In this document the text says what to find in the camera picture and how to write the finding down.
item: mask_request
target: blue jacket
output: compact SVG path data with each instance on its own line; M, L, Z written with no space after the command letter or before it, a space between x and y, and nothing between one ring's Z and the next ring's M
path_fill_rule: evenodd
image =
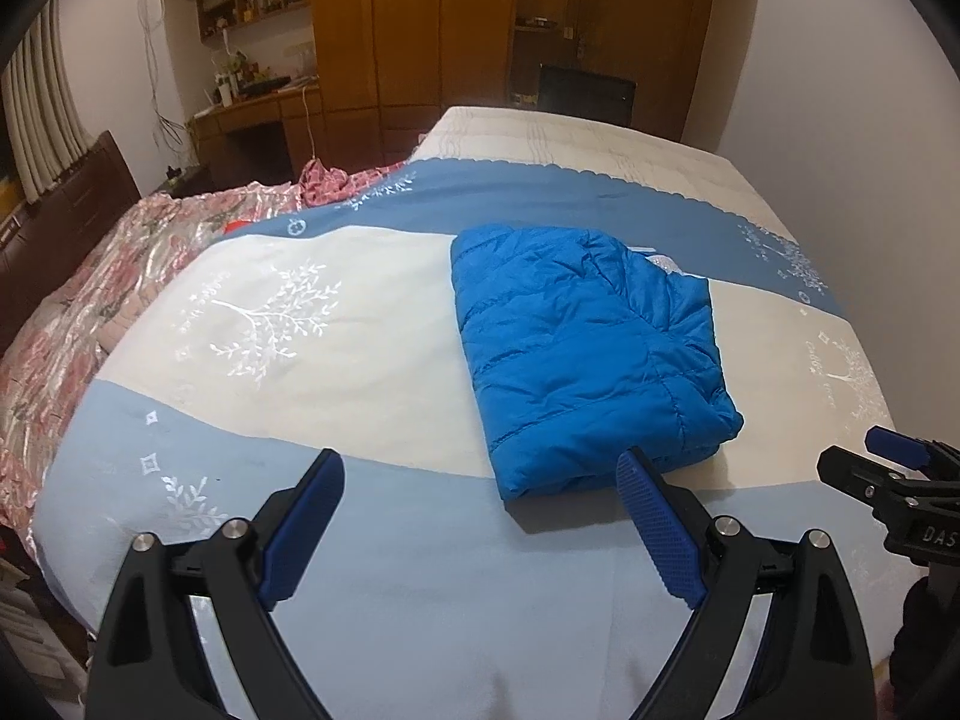
M707 279L668 274L596 230L460 234L457 322L504 500L613 484L638 445L661 472L743 418L724 386Z

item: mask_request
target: brown leather headboard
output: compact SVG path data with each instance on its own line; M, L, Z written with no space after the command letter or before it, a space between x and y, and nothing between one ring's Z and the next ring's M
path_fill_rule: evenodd
M0 354L139 198L117 144L104 132L69 177L0 228Z

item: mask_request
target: black chair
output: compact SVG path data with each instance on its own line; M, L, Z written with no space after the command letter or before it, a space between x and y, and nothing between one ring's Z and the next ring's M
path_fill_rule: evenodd
M635 81L541 65L536 109L630 127L635 93Z

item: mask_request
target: pink floral bedspread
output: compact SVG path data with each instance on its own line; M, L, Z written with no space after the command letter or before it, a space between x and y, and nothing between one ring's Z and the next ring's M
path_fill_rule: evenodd
M397 166L357 175L311 163L299 185L146 197L47 296L0 360L0 522L31 544L37 495L86 386L107 359L98 332L136 294L149 301L232 221L347 199Z

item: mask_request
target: blue gripper pad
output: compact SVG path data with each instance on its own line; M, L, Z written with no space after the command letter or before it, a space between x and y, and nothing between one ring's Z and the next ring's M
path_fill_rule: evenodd
M271 610L294 594L343 494L344 461L329 452L263 551L257 595L264 608Z
M874 425L867 430L867 437L863 443L868 452L894 461L908 469L919 470L930 462L930 453L923 442L901 433L894 433L880 425Z
M632 452L616 464L616 489L654 560L667 592L694 610L707 588L700 576L700 551L677 514Z

